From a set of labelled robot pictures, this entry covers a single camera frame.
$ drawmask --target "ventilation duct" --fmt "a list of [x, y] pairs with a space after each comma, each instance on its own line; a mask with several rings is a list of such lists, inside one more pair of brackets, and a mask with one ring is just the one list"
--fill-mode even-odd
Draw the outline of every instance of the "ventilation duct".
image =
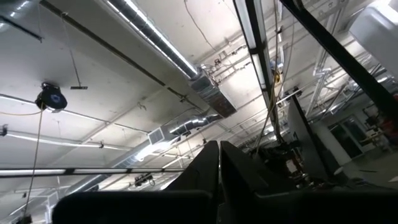
[[[20, 19], [24, 17], [27, 12], [32, 9], [40, 0], [1, 0], [0, 1], [0, 16], [8, 17], [10, 19]], [[0, 21], [0, 32], [4, 32], [10, 25]]]
[[164, 37], [150, 19], [130, 0], [104, 0], [118, 16], [142, 38], [171, 61], [188, 79], [189, 85], [219, 115], [226, 118], [236, 112], [218, 85], [199, 67], [189, 63]]
[[[203, 126], [206, 126], [207, 124], [210, 124], [218, 119], [221, 119], [221, 116], [218, 114], [212, 114], [208, 116], [193, 116], [190, 119], [186, 119], [184, 121], [177, 121], [172, 124], [168, 124], [165, 127], [169, 130], [169, 133], [172, 134], [173, 138], [177, 138], [181, 136], [182, 134], [186, 134], [187, 132], [200, 128]], [[173, 139], [165, 139], [163, 142], [166, 142], [168, 140], [173, 141]], [[136, 146], [133, 150], [127, 152], [125, 155], [120, 156], [119, 158], [115, 159], [114, 161], [110, 162], [109, 164], [106, 165], [106, 167], [112, 167], [112, 168], [128, 168], [132, 167], [134, 164], [137, 162], [141, 161], [141, 157], [144, 154], [150, 154], [156, 150], [161, 149], [157, 147], [159, 142], [155, 142], [154, 144], [151, 144], [149, 140], [144, 141], [140, 145]], [[75, 185], [71, 186], [67, 190], [67, 194], [72, 194], [74, 192], [81, 192], [81, 191], [87, 191], [91, 189], [92, 187], [98, 185], [111, 175], [97, 175], [97, 176], [89, 176], [84, 178], [83, 180], [79, 181]]]

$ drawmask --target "ceiling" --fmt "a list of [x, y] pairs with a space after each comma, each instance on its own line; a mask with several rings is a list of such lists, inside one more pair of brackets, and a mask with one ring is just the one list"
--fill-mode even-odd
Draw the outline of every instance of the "ceiling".
[[[17, 20], [20, 25], [42, 36], [42, 42], [14, 28], [1, 32], [0, 68], [3, 75], [0, 82], [0, 112], [38, 112], [39, 109], [32, 102], [41, 91], [41, 83], [54, 83], [61, 88], [68, 100], [67, 111], [43, 112], [40, 138], [74, 144], [99, 145], [103, 142], [120, 149], [40, 143], [37, 167], [106, 166], [113, 159], [144, 142], [147, 139], [146, 133], [176, 117], [188, 118], [208, 109], [208, 105], [188, 86], [179, 70], [107, 9], [101, 0], [46, 2], [62, 12], [67, 12], [68, 17], [113, 46], [146, 72], [132, 66], [130, 62], [112, 53], [75, 26], [63, 23], [59, 16], [43, 5], [33, 7], [23, 18]], [[337, 2], [304, 1], [308, 10], [319, 18], [327, 18]], [[338, 29], [334, 33], [354, 56], [363, 57], [367, 54], [347, 33], [345, 25], [352, 19], [350, 15], [370, 2], [372, 1], [362, 1], [359, 4], [357, 1], [350, 1], [343, 8]], [[232, 0], [187, 0], [185, 4], [184, 0], [137, 1], [137, 5], [188, 61], [215, 67], [215, 60], [222, 58], [221, 66], [215, 67], [212, 75], [216, 80], [221, 80], [221, 91], [232, 102], [237, 112], [200, 131], [192, 131], [189, 137], [183, 138], [167, 151], [169, 156], [147, 156], [144, 161], [137, 163], [140, 167], [185, 167], [192, 159], [176, 160], [175, 156], [197, 155], [203, 145], [203, 139], [241, 143], [259, 133], [266, 117], [267, 110], [254, 69], [248, 66], [238, 71], [239, 67], [250, 62], [247, 49], [224, 60], [229, 53], [244, 44]], [[262, 0], [262, 5], [269, 50], [274, 57], [272, 0]], [[313, 69], [320, 46], [297, 21], [293, 20], [287, 10], [284, 9], [282, 15], [280, 25], [282, 24], [283, 30], [285, 66], [289, 67], [283, 76], [284, 91], [290, 91], [294, 86], [305, 87], [300, 104], [306, 109], [317, 83]], [[78, 84], [70, 50], [73, 52], [81, 83], [88, 86], [87, 90], [70, 89]], [[368, 68], [377, 63], [373, 59], [365, 62]], [[234, 64], [232, 68], [221, 73], [231, 64]], [[330, 88], [321, 91], [319, 105], [333, 98], [335, 90], [349, 80], [330, 57], [325, 62], [325, 68], [332, 68], [334, 73], [326, 79]], [[168, 87], [173, 89], [174, 93], [168, 90]], [[181, 96], [187, 96], [188, 100], [182, 100]], [[284, 109], [281, 108], [279, 111], [282, 118]], [[34, 139], [38, 133], [39, 118], [39, 114], [0, 114], [0, 125], [8, 124], [10, 133]], [[5, 136], [0, 141], [0, 167], [33, 166], [35, 141], [12, 136]], [[113, 175], [100, 183], [99, 187], [106, 190], [128, 189], [129, 184], [134, 183], [134, 177], [135, 175]], [[156, 174], [155, 187], [143, 185], [137, 189], [129, 189], [158, 189], [175, 177], [175, 174]], [[54, 188], [66, 189], [82, 178], [84, 177], [61, 177], [59, 181], [56, 177], [36, 178], [31, 196], [35, 199], [36, 196], [46, 195], [48, 190]], [[8, 223], [20, 215], [16, 213], [9, 216], [12, 211], [26, 203], [22, 196], [29, 184], [29, 178], [0, 179], [1, 223]], [[30, 212], [34, 215], [35, 222], [44, 222], [44, 211], [41, 208], [32, 208]]]

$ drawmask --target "cord reel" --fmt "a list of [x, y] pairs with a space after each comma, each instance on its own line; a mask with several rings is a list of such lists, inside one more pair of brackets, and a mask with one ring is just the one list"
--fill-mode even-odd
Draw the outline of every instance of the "cord reel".
[[59, 113], [68, 105], [60, 87], [49, 83], [42, 83], [42, 91], [37, 96], [35, 103], [39, 109], [50, 110], [52, 113]]

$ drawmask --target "yellow cable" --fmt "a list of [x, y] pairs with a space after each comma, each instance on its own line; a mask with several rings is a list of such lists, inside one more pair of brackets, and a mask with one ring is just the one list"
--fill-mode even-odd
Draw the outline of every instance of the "yellow cable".
[[40, 142], [40, 131], [42, 130], [42, 118], [43, 118], [43, 103], [40, 107], [40, 119], [39, 119], [39, 130], [37, 131], [37, 142], [36, 142], [36, 149], [35, 149], [35, 157], [34, 157], [34, 161], [33, 161], [33, 172], [32, 172], [32, 178], [30, 180], [30, 187], [29, 187], [29, 191], [27, 194], [27, 200], [26, 200], [26, 205], [25, 205], [25, 209], [24, 209], [24, 216], [26, 216], [26, 212], [27, 212], [27, 206], [29, 204], [29, 199], [30, 199], [30, 193], [32, 191], [32, 186], [33, 186], [33, 179], [35, 177], [35, 169], [36, 169], [36, 163], [37, 163], [37, 155], [39, 152], [39, 142]]
[[13, 114], [13, 113], [6, 113], [6, 112], [1, 112], [0, 114], [4, 114], [4, 115], [11, 115], [11, 116], [31, 116], [31, 115], [37, 115], [39, 113], [41, 113], [42, 111], [36, 112], [36, 113], [30, 113], [30, 114]]

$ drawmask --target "white ceiling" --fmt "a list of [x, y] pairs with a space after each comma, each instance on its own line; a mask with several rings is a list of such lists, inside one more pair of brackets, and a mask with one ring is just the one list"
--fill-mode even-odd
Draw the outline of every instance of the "white ceiling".
[[[267, 35], [273, 37], [274, 9], [272, 0], [262, 1]], [[201, 110], [204, 111], [208, 108], [205, 102], [191, 90], [176, 68], [116, 16], [112, 16], [99, 3], [99, 0], [49, 0], [49, 2], [67, 12], [68, 16], [137, 62], [166, 86], [182, 95], [187, 95], [188, 99], [198, 105]], [[315, 3], [308, 9], [318, 16], [321, 10], [327, 13], [328, 3], [332, 0], [304, 2]], [[350, 1], [341, 23], [347, 22], [349, 15], [368, 2], [371, 1], [363, 1], [359, 5], [357, 1]], [[232, 0], [188, 0], [186, 2], [188, 10], [206, 35], [209, 43], [216, 49], [222, 49], [215, 53], [194, 25], [183, 0], [139, 0], [137, 4], [181, 51], [182, 55], [193, 63], [213, 65], [215, 59], [224, 57], [225, 54], [232, 52], [244, 43]], [[88, 119], [70, 113], [44, 112], [42, 139], [97, 144], [103, 141], [105, 144], [124, 147], [128, 150], [147, 139], [145, 133], [131, 128], [152, 131], [182, 113], [182, 118], [198, 113], [195, 110], [190, 110], [192, 105], [180, 102], [180, 98], [169, 92], [166, 87], [151, 80], [87, 35], [67, 24], [70, 47], [73, 49], [81, 82], [88, 86], [87, 90], [70, 90], [70, 86], [77, 85], [77, 80], [62, 20], [44, 7], [40, 7], [39, 12], [40, 14], [38, 10], [33, 9], [18, 22], [43, 36], [42, 43], [13, 28], [0, 33], [0, 68], [3, 74], [0, 77], [0, 94], [34, 101], [40, 92], [40, 84], [44, 81], [52, 82], [59, 85], [62, 93], [66, 96], [68, 111], [95, 118]], [[289, 72], [284, 77], [286, 79], [285, 90], [294, 86], [303, 87], [314, 81], [313, 65], [320, 49], [316, 40], [296, 22], [294, 46], [292, 56], [289, 58], [292, 21], [292, 16], [284, 10], [284, 19], [281, 23], [285, 27], [283, 30], [284, 41], [288, 43], [285, 45], [286, 63], [290, 61]], [[345, 44], [353, 55], [363, 52], [363, 49], [346, 32], [337, 33], [336, 38]], [[275, 38], [269, 38], [269, 46], [271, 55], [274, 55]], [[247, 52], [243, 52], [223, 63], [228, 66], [246, 55]], [[326, 61], [326, 67], [337, 68], [338, 66], [329, 58]], [[333, 84], [338, 88], [347, 78], [342, 77]], [[315, 84], [314, 82], [314, 86], [303, 91], [303, 95], [308, 95], [301, 99], [301, 104], [305, 105], [304, 108], [310, 102]], [[237, 108], [237, 112], [218, 124], [202, 128], [200, 132], [193, 131], [188, 139], [183, 138], [177, 145], [174, 145], [168, 152], [169, 154], [195, 156], [200, 152], [204, 138], [241, 142], [260, 130], [261, 121], [263, 122], [266, 117], [266, 107], [253, 69], [247, 68], [237, 72], [222, 82], [220, 88]], [[21, 114], [34, 113], [38, 110], [35, 105], [30, 103], [0, 97], [1, 112]], [[103, 121], [116, 122], [130, 128], [106, 125]], [[37, 135], [39, 115], [6, 116], [0, 114], [0, 125], [2, 124], [8, 124], [11, 131], [22, 132], [23, 135], [33, 138]], [[35, 142], [9, 136], [1, 138], [0, 141], [0, 167], [32, 167]], [[124, 153], [125, 151], [113, 149], [40, 144], [37, 167], [100, 167]], [[138, 165], [163, 167], [174, 159], [173, 157], [152, 155], [147, 156]], [[186, 166], [190, 159], [181, 159], [180, 162], [181, 165]], [[171, 163], [169, 167], [180, 167], [180, 163]], [[114, 175], [101, 183], [100, 187], [103, 188], [115, 182], [106, 189], [125, 189], [129, 183], [134, 182], [134, 175], [121, 177], [121, 175]], [[166, 182], [171, 177], [173, 175], [156, 175], [155, 181]], [[81, 178], [62, 177], [61, 186], [69, 186]], [[28, 184], [29, 179], [0, 180], [0, 223], [6, 223], [13, 219], [13, 217], [7, 216], [25, 202], [25, 199], [21, 200], [21, 195], [15, 194], [13, 191], [27, 189]], [[55, 177], [42, 177], [35, 179], [33, 189], [56, 187], [57, 185]], [[36, 190], [33, 195], [43, 194], [44, 190]], [[42, 216], [37, 216], [35, 219], [42, 220]]]

